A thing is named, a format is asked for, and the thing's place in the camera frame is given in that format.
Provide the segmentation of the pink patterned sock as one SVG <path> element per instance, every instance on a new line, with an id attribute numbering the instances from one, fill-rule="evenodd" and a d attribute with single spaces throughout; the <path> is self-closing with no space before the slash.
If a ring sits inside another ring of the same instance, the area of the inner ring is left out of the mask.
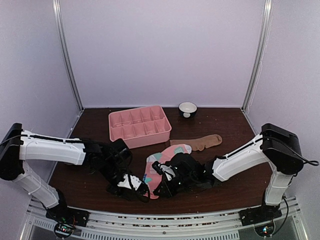
<path id="1" fill-rule="evenodd" d="M 192 147 L 187 144 L 175 144 L 167 147 L 162 152 L 154 153 L 146 159 L 145 173 L 142 180 L 148 185 L 150 190 L 150 199 L 158 199 L 159 196 L 154 195 L 154 190 L 162 181 L 162 177 L 168 177 L 169 180 L 175 176 L 173 170 L 166 166 L 165 163 L 169 162 L 176 154 L 190 154 L 192 152 Z M 154 162 L 159 163 L 159 167 L 162 174 L 157 173 L 157 171 L 152 167 Z"/>

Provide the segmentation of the tan brown sock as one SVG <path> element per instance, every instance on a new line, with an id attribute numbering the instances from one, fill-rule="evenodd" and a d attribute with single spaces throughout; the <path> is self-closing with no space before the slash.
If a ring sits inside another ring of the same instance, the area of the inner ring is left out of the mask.
<path id="1" fill-rule="evenodd" d="M 223 139 L 218 134 L 210 134 L 195 139 L 171 139 L 170 145 L 188 145 L 193 151 L 203 151 L 212 147 L 216 147 L 223 142 Z"/>

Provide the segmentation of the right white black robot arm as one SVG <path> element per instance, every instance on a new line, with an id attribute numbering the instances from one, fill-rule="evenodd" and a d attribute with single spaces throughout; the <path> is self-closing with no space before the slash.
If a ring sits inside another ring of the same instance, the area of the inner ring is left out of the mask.
<path id="1" fill-rule="evenodd" d="M 162 177 L 154 194 L 173 197 L 179 190 L 194 185 L 211 187 L 217 181 L 225 182 L 263 163 L 271 165 L 272 176 L 263 193 L 261 206 L 255 208 L 256 216 L 261 221 L 268 220 L 279 210 L 285 191 L 304 165 L 317 167 L 320 164 L 317 160 L 303 157 L 296 134 L 266 123 L 261 127 L 260 134 L 248 143 L 204 164 L 187 153 L 177 153 L 164 163 L 154 162 L 152 168 Z"/>

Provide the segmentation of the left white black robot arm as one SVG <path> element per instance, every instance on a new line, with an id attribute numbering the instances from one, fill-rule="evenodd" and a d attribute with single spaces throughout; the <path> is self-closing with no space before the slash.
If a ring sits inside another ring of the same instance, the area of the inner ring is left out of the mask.
<path id="1" fill-rule="evenodd" d="M 64 194 L 36 174 L 28 160 L 76 166 L 87 163 L 105 177 L 112 194 L 127 198 L 128 194 L 133 193 L 142 202 L 148 202 L 151 196 L 148 185 L 129 170 L 132 159 L 132 152 L 121 138 L 110 144 L 80 138 L 59 138 L 38 135 L 23 130 L 20 123 L 14 123 L 0 143 L 0 178 L 17 183 L 37 198 L 50 216 L 67 222 L 73 215 Z"/>

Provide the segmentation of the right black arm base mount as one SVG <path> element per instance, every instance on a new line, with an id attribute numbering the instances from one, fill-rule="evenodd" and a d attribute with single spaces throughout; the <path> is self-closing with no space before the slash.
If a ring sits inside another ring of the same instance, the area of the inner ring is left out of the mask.
<path id="1" fill-rule="evenodd" d="M 274 219 L 281 216 L 281 210 L 265 206 L 247 208 L 239 212 L 242 226 L 254 226 L 255 233 L 264 238 L 271 237 L 275 233 Z"/>

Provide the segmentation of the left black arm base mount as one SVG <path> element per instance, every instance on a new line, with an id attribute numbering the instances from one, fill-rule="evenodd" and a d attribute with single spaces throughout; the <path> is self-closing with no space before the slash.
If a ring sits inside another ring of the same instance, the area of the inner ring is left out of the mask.
<path id="1" fill-rule="evenodd" d="M 46 217 L 56 222 L 53 227 L 53 233 L 59 239 L 66 239 L 70 237 L 77 227 L 86 227 L 90 213 L 86 210 L 79 210 L 75 208 L 58 206 L 53 208 L 44 208 L 46 210 Z"/>

